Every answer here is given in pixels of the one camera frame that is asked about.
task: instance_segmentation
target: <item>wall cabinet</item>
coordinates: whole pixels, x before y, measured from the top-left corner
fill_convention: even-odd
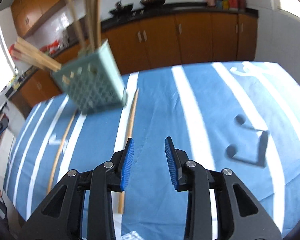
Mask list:
[[[20,89],[20,92],[31,107],[61,94],[60,89],[50,78],[49,73],[41,69],[37,70],[37,72],[26,81],[24,86]]]
[[[211,13],[176,14],[183,64],[212,61]]]
[[[60,0],[14,0],[12,16],[19,36],[24,37],[32,26]]]
[[[239,14],[238,61],[254,59],[257,47],[258,22],[256,18]]]
[[[237,58],[238,16],[236,14],[212,14],[213,61],[234,61]]]

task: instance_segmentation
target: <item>black bowl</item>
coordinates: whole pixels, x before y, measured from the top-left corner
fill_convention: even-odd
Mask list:
[[[144,7],[158,7],[165,3],[166,0],[141,0],[140,3]]]
[[[113,9],[109,11],[109,13],[111,13],[114,16],[122,16],[131,12],[132,8],[133,8],[133,3],[130,3],[121,8]]]

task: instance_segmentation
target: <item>white stripe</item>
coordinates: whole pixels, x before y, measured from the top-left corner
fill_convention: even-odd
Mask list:
[[[121,111],[117,137],[114,143],[114,153],[122,151],[125,147],[126,130],[129,121],[130,109],[134,93],[137,90],[139,72],[131,73],[127,82],[128,101],[127,105]],[[114,211],[114,229],[116,239],[121,239],[122,214],[118,214],[119,193],[112,192],[112,210]]]
[[[192,156],[197,163],[200,163],[207,170],[215,171],[216,167],[212,157],[209,137],[191,85],[181,65],[172,67],[171,71],[186,120]],[[210,202],[212,220],[216,221],[217,206],[213,190],[210,191]],[[212,224],[212,239],[215,238],[218,238],[217,223]]]
[[[32,140],[33,140],[33,138],[34,138],[34,136],[35,136],[35,134],[36,134],[36,132],[37,132],[37,130],[39,128],[39,125],[41,124],[41,122],[42,122],[42,120],[43,120],[46,112],[48,111],[49,107],[51,106],[52,102],[53,102],[53,98],[49,101],[49,103],[47,104],[46,108],[42,112],[42,114],[41,114],[41,116],[40,116],[40,118],[39,118],[36,126],[34,127],[34,130],[33,130],[32,134],[31,134],[31,136],[30,136],[30,138],[28,140],[26,148],[25,148],[25,150],[23,152],[22,159],[21,159],[20,166],[19,166],[19,170],[18,170],[18,173],[17,173],[16,184],[14,186],[14,194],[13,194],[13,205],[14,206],[16,206],[17,191],[18,191],[19,180],[20,180],[20,176],[21,176],[21,170],[22,170],[23,164],[25,162],[27,152],[28,152],[28,150],[30,148],[30,145],[31,145],[31,142],[32,142]]]
[[[255,67],[251,62],[243,62],[242,64],[248,67]],[[294,112],[291,110],[290,106],[283,99],[283,97],[280,95],[277,89],[269,82],[269,80],[265,78],[264,75],[262,75],[258,71],[255,71],[254,76],[260,81],[261,84],[263,84],[263,86],[268,90],[270,95],[274,98],[274,100],[278,103],[283,112],[286,114],[300,141],[300,123],[297,117],[295,116]]]
[[[251,99],[248,97],[244,89],[237,82],[237,80],[229,73],[229,71],[220,62],[212,64],[219,76],[232,90],[232,93],[237,98],[247,118],[250,120],[252,126],[260,130],[268,130],[266,122],[263,120],[257,109],[253,105]],[[274,199],[273,199],[273,220],[279,230],[282,232],[284,222],[284,195],[285,195],[285,181],[282,164],[279,154],[274,144],[271,134],[268,139],[268,147],[266,150],[266,161],[268,164],[270,176],[272,178]]]
[[[135,72],[130,74],[128,82],[127,82],[127,93],[128,93],[128,100],[127,105],[122,109],[121,117],[119,121],[119,127],[117,131],[117,137],[115,139],[114,143],[114,153],[118,151],[122,151],[125,146],[125,137],[126,137],[126,130],[130,115],[130,109],[132,106],[132,101],[134,97],[134,93],[137,90],[137,84],[138,84],[138,76],[139,72]]]
[[[30,125],[32,119],[34,118],[34,116],[35,116],[35,114],[37,113],[37,111],[38,111],[38,109],[39,109],[40,106],[41,106],[41,103],[37,104],[36,109],[34,110],[33,114],[31,115],[31,117],[30,117],[30,119],[29,119],[29,121],[28,121],[28,123],[27,123],[25,129],[23,130],[23,132],[22,132],[22,134],[21,134],[21,136],[20,136],[20,140],[18,141],[18,143],[17,143],[17,145],[16,145],[16,147],[15,147],[15,149],[14,149],[11,163],[9,163],[9,173],[8,173],[8,177],[7,177],[6,193],[8,193],[8,186],[9,186],[9,181],[10,181],[10,175],[11,175],[11,171],[12,171],[12,166],[13,166],[14,159],[15,159],[15,157],[16,157],[17,151],[18,151],[18,149],[19,149],[20,143],[21,143],[21,141],[22,141],[22,139],[23,139],[23,137],[24,137],[26,131],[28,130],[28,127],[29,127],[29,125]]]
[[[65,154],[64,154],[64,156],[62,158],[62,161],[61,161],[61,165],[60,165],[60,170],[59,170],[58,180],[57,181],[61,180],[62,177],[69,170],[69,165],[70,165],[70,162],[71,162],[71,159],[72,159],[73,151],[74,151],[75,145],[77,144],[77,140],[78,140],[78,137],[80,135],[83,123],[86,120],[86,117],[87,117],[87,115],[80,114],[79,117],[78,117],[78,119],[77,119],[77,122],[75,123],[75,126],[74,126],[72,134],[70,136],[70,139],[69,139],[69,142],[68,142]]]
[[[34,168],[33,168],[33,171],[32,171],[30,185],[29,185],[29,191],[28,191],[27,206],[26,206],[26,210],[27,210],[26,220],[28,220],[30,215],[31,215],[31,206],[32,206],[32,196],[33,196],[34,184],[35,184],[35,180],[36,180],[37,175],[38,175],[40,162],[42,160],[44,151],[47,147],[49,138],[50,138],[50,136],[51,136],[58,120],[59,120],[59,117],[61,116],[63,110],[65,109],[68,100],[69,100],[69,96],[67,95],[65,97],[65,99],[63,100],[62,104],[60,105],[55,117],[53,118],[53,120],[50,124],[50,127],[49,127],[49,129],[46,133],[46,136],[44,137],[44,139],[42,141],[42,144],[41,144],[41,147],[39,149],[39,153],[37,155],[37,158],[35,159]]]

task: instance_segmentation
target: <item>cabinet handle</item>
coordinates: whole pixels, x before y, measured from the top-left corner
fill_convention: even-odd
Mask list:
[[[147,41],[147,34],[146,34],[146,31],[143,31],[143,38],[145,39],[145,41]]]
[[[179,35],[180,35],[182,33],[181,23],[179,23],[178,29],[179,29]]]
[[[140,32],[138,32],[138,38],[139,38],[139,42],[142,42],[142,38],[141,38],[141,33]]]
[[[42,85],[41,85],[39,82],[37,83],[37,89],[38,89],[38,90],[41,90],[41,89],[42,89]]]

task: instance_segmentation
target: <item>white wall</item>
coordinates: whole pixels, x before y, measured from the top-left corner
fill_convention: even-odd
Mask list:
[[[0,26],[4,41],[9,48],[17,40],[17,31],[14,26],[10,7],[0,11]]]
[[[272,0],[247,0],[259,10],[256,61],[279,63],[300,85],[300,19]]]

